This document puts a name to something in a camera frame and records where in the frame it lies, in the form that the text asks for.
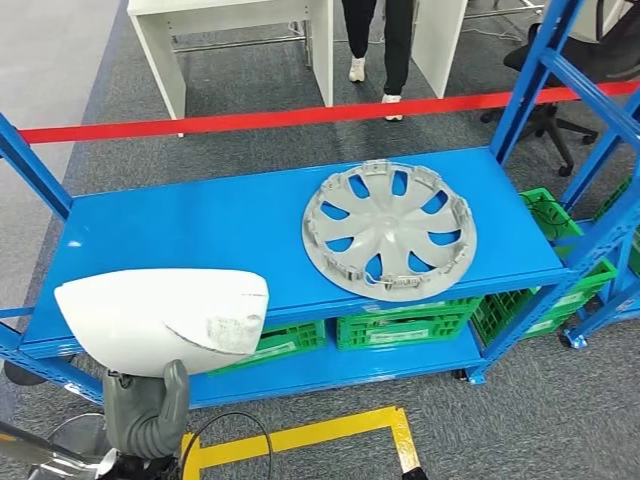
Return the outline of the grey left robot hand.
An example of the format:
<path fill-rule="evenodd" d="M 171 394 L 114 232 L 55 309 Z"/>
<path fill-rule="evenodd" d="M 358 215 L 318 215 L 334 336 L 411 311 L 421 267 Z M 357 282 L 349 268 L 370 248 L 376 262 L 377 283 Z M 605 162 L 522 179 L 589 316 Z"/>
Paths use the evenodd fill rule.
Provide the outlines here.
<path fill-rule="evenodd" d="M 160 378 L 108 371 L 102 383 L 107 438 L 123 454 L 171 456 L 186 431 L 189 377 L 180 360 L 165 365 Z"/>

